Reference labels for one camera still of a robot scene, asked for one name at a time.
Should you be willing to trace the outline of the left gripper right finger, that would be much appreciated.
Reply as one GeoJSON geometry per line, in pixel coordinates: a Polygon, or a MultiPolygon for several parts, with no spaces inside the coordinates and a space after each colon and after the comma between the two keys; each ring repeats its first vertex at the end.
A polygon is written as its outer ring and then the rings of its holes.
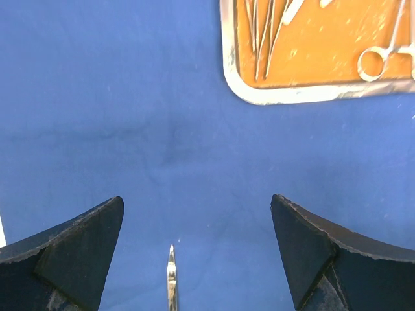
{"type": "Polygon", "coordinates": [[[296,310],[413,310],[414,251],[360,235],[273,195],[296,310]]]}

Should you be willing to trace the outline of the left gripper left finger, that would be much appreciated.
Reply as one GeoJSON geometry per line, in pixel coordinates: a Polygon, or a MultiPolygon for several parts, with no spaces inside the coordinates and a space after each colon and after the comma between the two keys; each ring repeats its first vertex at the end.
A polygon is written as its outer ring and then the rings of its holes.
{"type": "Polygon", "coordinates": [[[1,248],[2,310],[98,310],[125,206],[116,196],[1,248]]]}

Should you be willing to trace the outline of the steel scissors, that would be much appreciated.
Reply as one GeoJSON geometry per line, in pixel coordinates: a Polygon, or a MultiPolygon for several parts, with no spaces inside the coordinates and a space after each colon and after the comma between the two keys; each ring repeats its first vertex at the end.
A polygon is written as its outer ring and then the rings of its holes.
{"type": "Polygon", "coordinates": [[[174,245],[169,248],[169,258],[167,262],[167,297],[169,311],[178,310],[178,289],[176,275],[176,260],[174,254],[174,245]]]}

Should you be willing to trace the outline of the blue surgical cloth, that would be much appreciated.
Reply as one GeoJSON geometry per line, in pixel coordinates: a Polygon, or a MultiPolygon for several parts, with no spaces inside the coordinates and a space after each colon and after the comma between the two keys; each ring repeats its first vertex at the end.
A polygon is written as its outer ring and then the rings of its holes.
{"type": "Polygon", "coordinates": [[[255,106],[217,1],[1,2],[8,242],[125,203],[101,310],[292,310],[270,202],[414,247],[414,95],[255,106]]]}

